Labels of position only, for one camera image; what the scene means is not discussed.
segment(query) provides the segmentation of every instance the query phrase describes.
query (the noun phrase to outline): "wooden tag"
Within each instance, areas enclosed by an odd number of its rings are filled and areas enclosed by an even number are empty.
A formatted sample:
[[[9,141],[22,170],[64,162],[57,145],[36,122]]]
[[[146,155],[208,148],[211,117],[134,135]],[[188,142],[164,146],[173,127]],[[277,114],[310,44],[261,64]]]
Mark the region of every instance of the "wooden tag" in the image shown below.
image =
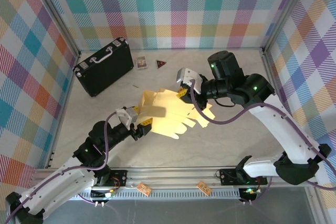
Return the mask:
[[[201,190],[202,192],[205,193],[206,196],[209,196],[212,192],[211,188],[208,187],[203,181],[200,181],[197,184],[197,187],[199,188],[199,190]]]
[[[143,183],[140,183],[138,185],[137,190],[139,190],[140,192],[142,192],[146,196],[149,196],[149,194],[151,194],[151,192],[152,192],[152,189],[149,188],[149,187],[146,187]]]

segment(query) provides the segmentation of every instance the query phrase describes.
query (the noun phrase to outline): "white floor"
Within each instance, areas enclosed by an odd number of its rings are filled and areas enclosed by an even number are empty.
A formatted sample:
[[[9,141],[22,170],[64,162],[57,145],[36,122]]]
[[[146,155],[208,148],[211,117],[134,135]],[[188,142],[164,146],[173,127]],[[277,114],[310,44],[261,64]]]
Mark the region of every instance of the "white floor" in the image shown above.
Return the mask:
[[[79,81],[73,85],[65,119],[52,162],[59,167],[83,143],[93,125],[123,106],[137,105],[143,90],[157,91],[166,88],[177,91],[176,73],[188,67],[202,73],[208,79],[213,76],[207,58],[217,50],[135,50],[133,57],[146,56],[146,70],[134,68],[120,80],[95,98],[89,97]],[[231,50],[245,74],[260,73],[265,76],[258,50]],[[157,69],[155,60],[167,64]],[[217,120],[229,119],[242,108],[222,108],[210,101],[211,111]],[[110,121],[112,127],[118,119]],[[246,155],[269,156],[280,152],[281,146],[267,129],[251,114],[246,113],[230,125],[209,124],[205,129],[196,125],[175,140],[149,133],[135,142],[131,137],[110,152],[113,156],[110,167],[125,166],[228,166],[237,163]]]

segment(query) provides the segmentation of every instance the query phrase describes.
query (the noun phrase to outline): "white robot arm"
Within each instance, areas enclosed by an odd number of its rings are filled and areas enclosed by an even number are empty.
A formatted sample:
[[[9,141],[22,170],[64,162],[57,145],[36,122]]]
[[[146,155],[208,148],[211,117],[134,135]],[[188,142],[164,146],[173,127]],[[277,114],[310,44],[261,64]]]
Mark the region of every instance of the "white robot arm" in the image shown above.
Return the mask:
[[[208,58],[215,79],[207,80],[197,72],[183,68],[176,81],[181,83],[184,102],[193,103],[198,112],[210,122],[218,122],[202,113],[207,99],[229,97],[244,110],[235,118],[250,111],[273,134],[283,147],[274,157],[246,156],[236,167],[236,176],[246,182],[259,176],[280,176],[284,181],[298,185],[312,178],[319,169],[321,156],[327,157],[331,148],[310,138],[281,104],[273,87],[259,74],[245,76],[233,53],[217,52]]]
[[[138,117],[134,108],[122,108],[114,114],[121,121],[119,125],[111,128],[107,121],[96,123],[85,142],[61,168],[21,195],[13,192],[6,197],[6,210],[10,215],[6,223],[10,219],[22,224],[43,223],[54,210],[84,189],[96,184],[111,186],[115,174],[107,166],[106,151],[110,152],[128,136],[138,140],[152,128],[151,123],[134,127]],[[121,174],[119,185],[123,185],[123,178]]]

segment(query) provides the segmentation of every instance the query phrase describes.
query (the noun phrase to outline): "colorful plaid wall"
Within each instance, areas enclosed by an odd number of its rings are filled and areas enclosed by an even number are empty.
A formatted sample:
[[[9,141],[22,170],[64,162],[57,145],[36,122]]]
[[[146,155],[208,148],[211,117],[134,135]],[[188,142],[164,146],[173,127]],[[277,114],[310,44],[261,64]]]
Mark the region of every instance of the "colorful plaid wall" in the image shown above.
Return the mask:
[[[299,0],[268,57],[287,110],[332,147],[329,160],[336,166],[336,0]],[[319,183],[335,186],[326,171]],[[336,194],[322,193],[336,223]]]
[[[265,35],[264,39],[262,40],[262,43],[261,43],[262,47],[264,47],[266,45],[267,40],[269,39],[269,36],[272,34],[274,26],[278,22],[278,20],[280,18],[280,15],[282,14],[282,10],[285,7],[285,5],[287,4],[287,1],[288,0],[282,0],[281,1],[281,4],[279,5],[279,7],[278,7],[278,9],[277,9],[277,11],[276,11],[276,13],[274,15],[274,17],[272,19],[272,22],[271,22],[270,26],[267,29],[266,35]]]
[[[55,5],[82,48],[97,50],[119,36],[128,37],[133,49],[259,47],[274,2],[64,0],[62,5],[55,0]]]
[[[46,161],[74,62],[41,0],[0,0],[0,223]]]

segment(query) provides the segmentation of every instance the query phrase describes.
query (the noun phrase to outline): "white arm casing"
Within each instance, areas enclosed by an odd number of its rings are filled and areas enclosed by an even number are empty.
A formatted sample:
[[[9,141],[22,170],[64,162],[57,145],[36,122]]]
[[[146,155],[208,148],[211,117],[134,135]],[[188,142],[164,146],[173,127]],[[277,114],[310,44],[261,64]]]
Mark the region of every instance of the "white arm casing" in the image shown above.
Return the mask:
[[[176,77],[176,82],[183,82],[184,84],[187,84],[189,87],[191,86],[191,80],[195,80],[195,91],[197,94],[201,93],[201,84],[203,82],[203,79],[201,76],[194,70],[191,70],[189,68],[181,68]]]
[[[286,111],[277,95],[270,95],[264,102],[279,108],[287,115],[287,117],[291,118],[295,122],[292,116]],[[287,120],[282,118],[277,112],[266,106],[255,107],[249,111],[273,134],[273,136],[284,148],[288,158],[294,164],[307,164],[308,159],[315,158],[316,153],[308,148],[307,144],[287,122]],[[311,144],[318,150],[319,144],[309,137],[296,122],[295,124],[299,127],[299,129],[301,129],[302,133],[306,135]],[[278,176],[274,162],[279,160],[281,156],[282,154],[267,158],[252,157],[244,165],[244,171],[253,178],[258,176]]]
[[[68,159],[64,165],[52,173],[49,177],[44,179],[41,183],[35,187],[23,192],[20,198],[20,202],[23,202],[30,194],[44,181],[54,176],[55,174],[62,173],[61,171],[73,166],[79,166],[81,163],[75,157]],[[65,172],[47,183],[41,190],[39,190],[36,195],[32,196],[32,199],[24,204],[24,207],[29,207],[29,213],[36,215],[42,209],[45,210],[43,213],[43,219],[48,218],[48,216],[55,211],[59,206],[69,200],[75,194],[80,193],[84,189],[93,186],[97,183],[97,179],[94,177],[94,172],[88,171],[84,168],[70,170]]]

